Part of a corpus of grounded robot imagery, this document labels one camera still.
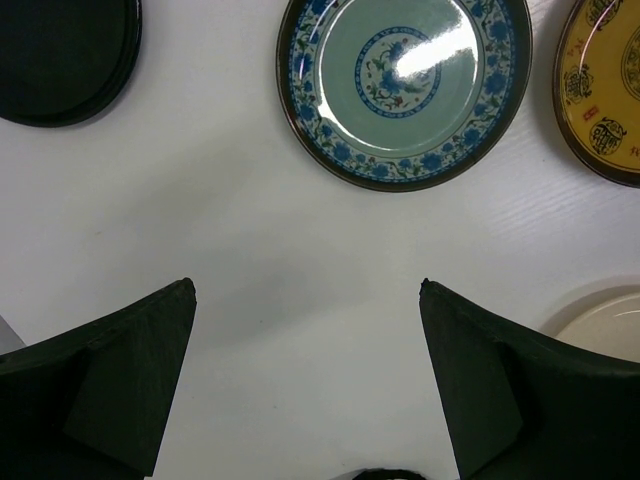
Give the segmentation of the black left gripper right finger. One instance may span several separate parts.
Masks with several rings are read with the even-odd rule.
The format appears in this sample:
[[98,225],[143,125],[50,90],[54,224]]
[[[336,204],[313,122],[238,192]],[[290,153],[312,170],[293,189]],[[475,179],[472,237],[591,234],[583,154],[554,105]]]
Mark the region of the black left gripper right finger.
[[461,478],[638,478],[638,363],[555,340],[429,279],[419,306]]

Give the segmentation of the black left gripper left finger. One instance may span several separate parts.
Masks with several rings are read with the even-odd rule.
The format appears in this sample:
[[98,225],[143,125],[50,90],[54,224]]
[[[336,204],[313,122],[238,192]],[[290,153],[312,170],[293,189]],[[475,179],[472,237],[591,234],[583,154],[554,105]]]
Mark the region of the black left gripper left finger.
[[152,476],[195,314],[184,278],[2,354],[2,478]]

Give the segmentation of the cream plate with black patch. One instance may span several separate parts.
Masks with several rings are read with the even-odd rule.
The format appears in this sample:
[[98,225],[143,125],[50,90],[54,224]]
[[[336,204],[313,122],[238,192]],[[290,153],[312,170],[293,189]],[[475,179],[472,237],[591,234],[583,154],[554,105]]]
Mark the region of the cream plate with black patch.
[[571,346],[639,361],[639,278],[609,278],[562,295],[540,331]]

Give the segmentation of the yellow patterned plate front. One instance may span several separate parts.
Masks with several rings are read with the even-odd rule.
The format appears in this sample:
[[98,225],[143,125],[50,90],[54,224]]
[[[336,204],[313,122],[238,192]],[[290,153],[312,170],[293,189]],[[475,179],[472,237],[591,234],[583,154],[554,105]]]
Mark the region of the yellow patterned plate front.
[[553,68],[562,136],[589,169],[639,186],[639,2],[578,1]]

